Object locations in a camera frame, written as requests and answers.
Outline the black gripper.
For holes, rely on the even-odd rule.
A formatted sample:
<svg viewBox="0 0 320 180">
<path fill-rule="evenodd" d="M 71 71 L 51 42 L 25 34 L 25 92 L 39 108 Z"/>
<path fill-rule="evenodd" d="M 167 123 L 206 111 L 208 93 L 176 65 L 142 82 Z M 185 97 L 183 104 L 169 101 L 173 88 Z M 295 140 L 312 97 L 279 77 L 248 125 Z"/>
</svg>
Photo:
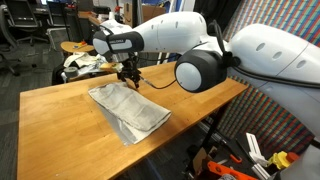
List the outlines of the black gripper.
<svg viewBox="0 0 320 180">
<path fill-rule="evenodd" d="M 117 78 L 122 82 L 126 82 L 126 78 L 133 80 L 135 88 L 140 87 L 139 81 L 141 72 L 137 68 L 138 59 L 136 57 L 131 57 L 122 62 L 123 69 L 121 72 L 117 73 Z"/>
</svg>

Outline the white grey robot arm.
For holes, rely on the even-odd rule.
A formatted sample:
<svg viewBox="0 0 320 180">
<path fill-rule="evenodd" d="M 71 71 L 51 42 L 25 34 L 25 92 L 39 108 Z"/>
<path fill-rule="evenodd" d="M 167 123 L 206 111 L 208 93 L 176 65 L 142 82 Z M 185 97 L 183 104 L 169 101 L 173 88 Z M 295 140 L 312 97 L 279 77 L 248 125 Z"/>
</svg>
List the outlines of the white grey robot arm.
<svg viewBox="0 0 320 180">
<path fill-rule="evenodd" d="M 135 52 L 178 53 L 174 74 L 183 89 L 198 93 L 237 75 L 293 114 L 320 137 L 320 48 L 264 24 L 250 24 L 225 42 L 210 35 L 197 12 L 156 16 L 134 28 L 107 20 L 93 36 L 106 56 Z"/>
</svg>

